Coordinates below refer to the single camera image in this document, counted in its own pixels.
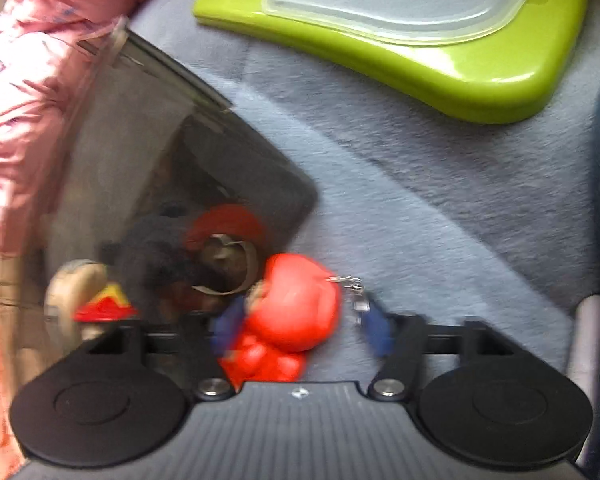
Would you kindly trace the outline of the red Mario figure keychain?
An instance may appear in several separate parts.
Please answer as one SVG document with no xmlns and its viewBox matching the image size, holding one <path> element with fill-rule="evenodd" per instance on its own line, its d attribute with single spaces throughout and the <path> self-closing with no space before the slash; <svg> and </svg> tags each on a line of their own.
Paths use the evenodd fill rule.
<svg viewBox="0 0 600 480">
<path fill-rule="evenodd" d="M 298 254 L 277 254 L 244 296 L 245 321 L 220 359 L 235 389 L 246 382 L 296 382 L 310 352 L 339 325 L 345 292 L 359 295 L 362 282 L 333 274 Z"/>
</svg>

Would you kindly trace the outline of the dark grey plush toy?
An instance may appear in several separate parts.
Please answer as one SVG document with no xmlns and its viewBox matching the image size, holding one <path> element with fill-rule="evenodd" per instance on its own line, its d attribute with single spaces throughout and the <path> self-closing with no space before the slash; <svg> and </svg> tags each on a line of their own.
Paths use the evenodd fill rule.
<svg viewBox="0 0 600 480">
<path fill-rule="evenodd" d="M 224 299 L 197 289 L 222 290 L 227 280 L 185 248 L 191 224 L 185 206 L 167 203 L 136 218 L 120 240 L 99 245 L 100 261 L 110 266 L 131 306 L 149 323 L 171 322 L 190 311 L 219 312 L 226 306 Z"/>
</svg>

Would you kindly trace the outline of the cream round macaron plush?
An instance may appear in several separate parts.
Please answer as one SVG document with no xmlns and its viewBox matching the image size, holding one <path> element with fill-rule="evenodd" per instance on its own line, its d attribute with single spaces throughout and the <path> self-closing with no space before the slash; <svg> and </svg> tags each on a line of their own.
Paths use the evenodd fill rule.
<svg viewBox="0 0 600 480">
<path fill-rule="evenodd" d="M 93 260 L 64 264 L 46 289 L 45 326 L 61 356 L 135 315 L 120 285 L 108 278 L 107 267 Z"/>
</svg>

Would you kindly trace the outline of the lime green box lid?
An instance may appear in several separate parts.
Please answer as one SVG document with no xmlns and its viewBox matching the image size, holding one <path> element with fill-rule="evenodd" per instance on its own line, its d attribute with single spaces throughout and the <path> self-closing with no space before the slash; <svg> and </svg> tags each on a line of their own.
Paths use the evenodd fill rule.
<svg viewBox="0 0 600 480">
<path fill-rule="evenodd" d="M 283 44 L 477 124 L 553 95 L 588 0 L 196 0 L 200 24 Z"/>
</svg>

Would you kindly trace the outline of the clear grey plastic storage box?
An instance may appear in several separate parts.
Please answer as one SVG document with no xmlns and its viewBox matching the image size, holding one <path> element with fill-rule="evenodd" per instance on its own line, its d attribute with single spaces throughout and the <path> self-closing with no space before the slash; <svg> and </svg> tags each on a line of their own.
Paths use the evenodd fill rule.
<svg viewBox="0 0 600 480">
<path fill-rule="evenodd" d="M 136 218 L 167 203 L 189 214 L 224 203 L 263 223 L 268 247 L 285 245 L 313 209 L 311 179 L 236 116 L 222 96 L 137 36 L 116 30 L 85 49 L 94 56 L 72 104 L 44 185 L 51 211 L 18 256 L 53 268 L 98 256 Z"/>
</svg>

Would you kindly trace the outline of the orange and beige blanket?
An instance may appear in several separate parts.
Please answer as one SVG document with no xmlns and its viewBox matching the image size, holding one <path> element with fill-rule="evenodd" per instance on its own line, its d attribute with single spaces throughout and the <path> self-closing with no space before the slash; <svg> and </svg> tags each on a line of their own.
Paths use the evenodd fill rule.
<svg viewBox="0 0 600 480">
<path fill-rule="evenodd" d="M 8 410 L 26 380 L 42 370 L 44 359 L 27 334 L 39 319 L 38 305 L 24 300 L 23 258 L 0 254 L 0 479 L 23 462 Z"/>
</svg>

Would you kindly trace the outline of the pink crumpled duvet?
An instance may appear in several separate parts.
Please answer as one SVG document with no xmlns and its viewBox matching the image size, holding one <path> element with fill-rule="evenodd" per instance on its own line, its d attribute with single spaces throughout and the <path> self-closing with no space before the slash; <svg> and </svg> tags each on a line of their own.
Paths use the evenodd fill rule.
<svg viewBox="0 0 600 480">
<path fill-rule="evenodd" d="M 7 0 L 0 14 L 0 254 L 18 256 L 53 208 L 74 100 L 93 66 L 84 44 L 114 30 L 144 0 Z"/>
</svg>

